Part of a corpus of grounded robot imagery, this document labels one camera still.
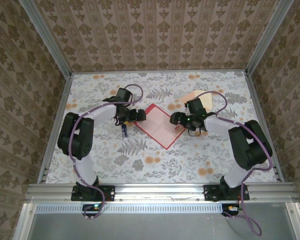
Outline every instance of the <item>purple cable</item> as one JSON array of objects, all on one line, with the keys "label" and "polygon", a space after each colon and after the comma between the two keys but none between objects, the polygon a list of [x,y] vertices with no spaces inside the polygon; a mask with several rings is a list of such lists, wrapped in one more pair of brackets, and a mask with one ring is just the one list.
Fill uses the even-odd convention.
[{"label": "purple cable", "polygon": [[[216,113],[215,113],[215,116],[224,121],[224,122],[228,122],[228,123],[232,123],[232,124],[236,124],[240,127],[243,127],[245,130],[248,131],[248,133],[250,133],[253,138],[258,142],[258,144],[260,145],[260,147],[262,148],[264,154],[266,155],[266,157],[268,158],[268,161],[269,161],[269,167],[267,168],[259,168],[259,167],[256,167],[256,168],[252,168],[251,171],[245,176],[245,178],[242,180],[242,183],[241,183],[241,204],[242,204],[242,210],[243,210],[243,215],[237,215],[237,216],[231,216],[231,217],[234,217],[234,218],[245,218],[246,222],[248,223],[251,231],[257,235],[257,236],[261,236],[262,235],[262,230],[261,230],[261,227],[259,226],[259,224],[254,220],[252,219],[251,217],[249,217],[247,215],[247,211],[246,211],[246,206],[244,204],[244,181],[247,180],[250,175],[252,174],[253,171],[264,171],[264,172],[267,172],[267,171],[270,171],[272,168],[273,168],[273,161],[272,161],[272,158],[271,156],[269,155],[266,147],[263,145],[263,143],[261,142],[261,140],[255,135],[255,133],[253,131],[251,131],[248,127],[246,127],[244,124],[240,123],[240,122],[237,122],[237,121],[233,121],[233,120],[230,120],[230,119],[226,119],[226,118],[223,118],[223,117],[220,117],[218,116],[218,114],[224,110],[227,105],[228,105],[228,101],[226,99],[225,96],[223,96],[221,93],[217,92],[217,91],[206,91],[206,92],[203,92],[201,94],[199,94],[197,97],[195,97],[194,99],[197,99],[199,98],[200,96],[204,95],[204,94],[218,94],[220,95],[224,101],[225,101],[225,104],[224,104],[224,107],[222,107],[221,109],[219,109]],[[259,233],[254,229],[254,226],[252,225],[252,222],[257,226],[257,228],[259,229]]]},{"label": "purple cable", "polygon": [[78,176],[78,178],[80,179],[80,181],[81,181],[84,185],[86,185],[87,187],[90,187],[90,188],[92,188],[92,189],[97,190],[97,191],[98,191],[99,193],[101,193],[101,195],[102,195],[102,203],[101,203],[101,207],[100,207],[100,209],[99,209],[99,212],[98,212],[96,215],[90,217],[90,219],[95,219],[95,218],[97,218],[97,217],[101,214],[101,211],[102,211],[102,209],[103,209],[103,207],[104,207],[104,205],[105,205],[106,198],[105,198],[104,192],[103,192],[100,188],[88,184],[88,183],[87,183],[86,181],[84,181],[83,178],[80,176],[80,174],[79,174],[79,172],[78,172],[78,169],[77,169],[77,166],[76,166],[76,160],[74,159],[74,157],[73,157],[73,155],[72,155],[72,149],[71,149],[72,141],[73,141],[73,139],[74,139],[74,134],[75,134],[75,131],[76,131],[77,126],[78,126],[79,122],[81,121],[81,119],[84,118],[85,116],[89,115],[90,113],[94,112],[94,111],[97,110],[97,109],[100,109],[100,108],[105,107],[105,106],[108,106],[108,105],[113,105],[113,104],[135,104],[135,103],[139,102],[139,101],[143,98],[143,96],[144,96],[144,90],[142,89],[141,86],[139,86],[139,85],[137,85],[137,84],[129,84],[129,85],[125,86],[125,89],[126,89],[127,87],[130,87],[130,86],[136,86],[136,87],[138,87],[138,88],[141,90],[141,96],[140,96],[137,100],[130,101],[130,102],[125,102],[125,101],[107,102],[107,103],[105,103],[105,104],[102,104],[102,105],[99,105],[99,106],[96,106],[96,107],[92,108],[91,110],[89,110],[89,111],[85,112],[84,114],[82,114],[81,116],[79,116],[79,118],[77,119],[77,121],[75,122],[75,124],[74,124],[74,126],[73,126],[73,129],[72,129],[72,132],[71,132],[71,135],[70,135],[69,145],[68,145],[68,152],[69,152],[69,157],[70,157],[70,159],[73,161],[73,168],[74,168],[74,171],[75,171],[76,175]]}]

